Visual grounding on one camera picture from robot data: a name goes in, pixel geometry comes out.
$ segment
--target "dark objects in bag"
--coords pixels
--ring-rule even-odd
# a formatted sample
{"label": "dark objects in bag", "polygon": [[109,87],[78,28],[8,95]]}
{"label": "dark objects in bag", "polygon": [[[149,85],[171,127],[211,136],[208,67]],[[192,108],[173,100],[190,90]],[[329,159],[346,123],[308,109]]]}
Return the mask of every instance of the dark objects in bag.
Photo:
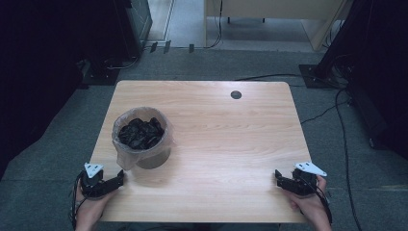
{"label": "dark objects in bag", "polygon": [[164,133],[157,118],[152,117],[149,122],[135,118],[120,129],[118,137],[121,143],[132,149],[145,150],[154,147]]}

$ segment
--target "plastic bag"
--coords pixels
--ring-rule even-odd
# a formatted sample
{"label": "plastic bag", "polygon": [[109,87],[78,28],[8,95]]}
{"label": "plastic bag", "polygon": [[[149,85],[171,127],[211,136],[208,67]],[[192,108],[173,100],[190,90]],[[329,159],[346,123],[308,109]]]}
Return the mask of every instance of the plastic bag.
{"label": "plastic bag", "polygon": [[[135,118],[150,121],[152,117],[156,117],[165,130],[162,138],[155,146],[146,150],[136,150],[120,142],[118,134],[122,127],[128,125]],[[174,145],[172,132],[173,129],[170,122],[159,110],[149,107],[129,110],[115,121],[112,132],[112,140],[117,151],[117,164],[124,170],[130,170],[135,165],[147,169],[161,166],[168,159],[171,146]]]}

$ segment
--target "power cord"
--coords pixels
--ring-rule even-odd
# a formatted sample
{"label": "power cord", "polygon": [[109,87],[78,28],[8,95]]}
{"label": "power cord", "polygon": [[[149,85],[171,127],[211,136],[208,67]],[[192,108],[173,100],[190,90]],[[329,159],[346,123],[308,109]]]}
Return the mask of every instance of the power cord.
{"label": "power cord", "polygon": [[81,205],[88,199],[85,196],[83,200],[78,201],[78,202],[76,201],[78,183],[79,183],[79,180],[81,179],[81,177],[83,176],[83,174],[85,174],[85,173],[83,171],[81,171],[81,173],[79,173],[79,175],[75,179],[74,187],[73,187],[73,190],[72,190],[71,210],[70,210],[70,212],[68,214],[69,220],[71,220],[71,224],[72,224],[72,227],[73,227],[74,230],[76,228],[76,221],[77,221],[76,216],[78,214],[78,210],[81,207]]}
{"label": "power cord", "polygon": [[288,74],[282,73],[282,74],[267,74],[267,75],[250,76],[250,77],[244,77],[244,78],[241,78],[241,79],[236,79],[235,81],[248,81],[248,80],[256,80],[256,79],[262,79],[262,78],[267,78],[267,77],[276,77],[276,76],[301,77],[301,78],[306,77],[306,78],[313,79],[314,81],[321,81],[321,82],[323,82],[324,84],[328,85],[331,88],[335,88],[335,89],[344,89],[345,88],[345,86],[340,86],[339,87],[338,85],[332,84],[330,82],[325,82],[325,80],[320,79],[320,78],[318,78],[316,76],[290,74],[290,73],[288,73]]}
{"label": "power cord", "polygon": [[[270,82],[270,81],[259,79],[259,80],[253,80],[253,82]],[[288,85],[289,87],[294,87],[294,88],[306,88],[306,85],[293,85],[293,84],[288,84]]]}
{"label": "power cord", "polygon": [[[348,103],[348,100],[345,101],[345,102],[343,102],[343,103],[340,103],[339,106],[340,106],[340,105],[343,105],[343,104],[346,104],[346,103]],[[304,124],[304,123],[306,123],[306,122],[309,122],[309,121],[315,120],[315,119],[317,119],[317,118],[319,118],[319,117],[322,117],[322,116],[324,116],[327,112],[329,112],[330,110],[332,110],[332,109],[334,109],[334,108],[336,108],[336,107],[337,107],[337,105],[334,105],[334,106],[332,106],[332,107],[326,109],[326,110],[325,110],[322,114],[320,114],[320,115],[316,115],[316,116],[313,117],[313,118],[308,118],[308,119],[306,119],[306,120],[301,121],[300,124]]]}
{"label": "power cord", "polygon": [[360,225],[360,221],[357,218],[356,215],[356,211],[354,208],[354,202],[353,202],[353,196],[352,196],[352,192],[351,192],[351,187],[350,187],[350,176],[349,176],[349,164],[348,164],[348,147],[347,147],[347,138],[345,136],[345,128],[344,128],[344,121],[343,121],[343,117],[342,114],[340,113],[339,110],[339,95],[343,92],[344,90],[339,90],[339,92],[337,92],[336,94],[336,99],[335,99],[335,103],[336,103],[336,110],[337,110],[337,114],[339,115],[339,120],[340,123],[342,124],[342,131],[343,131],[343,140],[344,140],[344,156],[345,156],[345,179],[346,179],[346,183],[347,183],[347,190],[348,190],[348,196],[350,199],[350,206],[351,206],[351,212],[353,214],[354,217],[354,221],[357,225],[358,230],[362,231],[361,225]]}
{"label": "power cord", "polygon": [[[343,24],[344,24],[344,20],[341,20],[340,21],[340,23],[339,23],[339,26],[335,29],[335,35],[337,35],[337,33],[339,33],[340,32],[340,30],[342,29],[342,27],[343,27]],[[326,37],[326,39],[325,39],[325,44],[323,45],[325,48],[329,48],[329,46],[331,45],[331,43],[333,42],[333,39],[334,39],[334,37],[332,36],[332,33],[333,33],[333,28],[330,30],[330,33],[329,33],[329,35]]]}
{"label": "power cord", "polygon": [[219,6],[218,25],[217,25],[217,19],[216,19],[216,17],[214,17],[214,21],[216,22],[216,25],[217,25],[217,27],[218,27],[218,36],[217,36],[217,39],[216,39],[216,41],[214,42],[213,45],[208,46],[208,47],[204,47],[205,49],[213,48],[213,47],[217,46],[217,45],[219,44],[219,42],[221,41],[221,38],[222,38],[221,18],[222,18],[222,0],[221,0],[221,3],[220,3],[220,6]]}
{"label": "power cord", "polygon": [[128,64],[128,65],[125,65],[125,66],[106,66],[106,68],[107,69],[109,69],[109,70],[113,70],[113,69],[126,69],[126,68],[129,68],[129,67],[131,67],[132,65],[134,65],[137,61],[138,61],[138,57],[132,57],[132,59],[134,59],[130,64]]}

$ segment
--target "human hand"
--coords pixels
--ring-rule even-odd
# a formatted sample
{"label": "human hand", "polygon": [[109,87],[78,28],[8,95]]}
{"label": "human hand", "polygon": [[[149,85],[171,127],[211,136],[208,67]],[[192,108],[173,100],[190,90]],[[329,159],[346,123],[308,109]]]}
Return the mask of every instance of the human hand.
{"label": "human hand", "polygon": [[[97,221],[102,217],[108,201],[117,194],[117,190],[109,192],[103,198],[98,200],[86,199],[79,207],[77,212],[76,229],[77,231],[96,230]],[[76,191],[76,201],[82,201],[84,196],[81,192],[81,182],[78,182]]]}
{"label": "human hand", "polygon": [[[325,192],[327,184],[326,180],[319,175],[317,175],[317,178],[318,187],[322,192]],[[291,207],[294,210],[300,209],[306,219],[312,223],[315,230],[332,230],[325,208],[316,194],[300,196],[286,190],[283,190],[283,194],[291,201]]]}

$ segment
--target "floor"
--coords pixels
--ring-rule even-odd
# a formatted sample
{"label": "floor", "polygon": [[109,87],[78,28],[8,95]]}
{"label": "floor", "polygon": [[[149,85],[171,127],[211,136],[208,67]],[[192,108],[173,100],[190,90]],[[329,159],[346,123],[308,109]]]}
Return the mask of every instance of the floor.
{"label": "floor", "polygon": [[[149,0],[153,17],[151,34],[164,34],[161,37],[149,37],[149,42],[165,45],[171,40],[170,47],[196,48],[215,44],[218,35],[218,23],[221,25],[221,41],[214,49],[222,50],[260,50],[287,52],[322,52],[326,48],[314,51],[303,30],[300,20],[267,18],[265,23],[258,18],[207,18],[207,45],[204,42],[204,1],[203,0]],[[333,26],[331,38],[339,30],[340,21]]]}

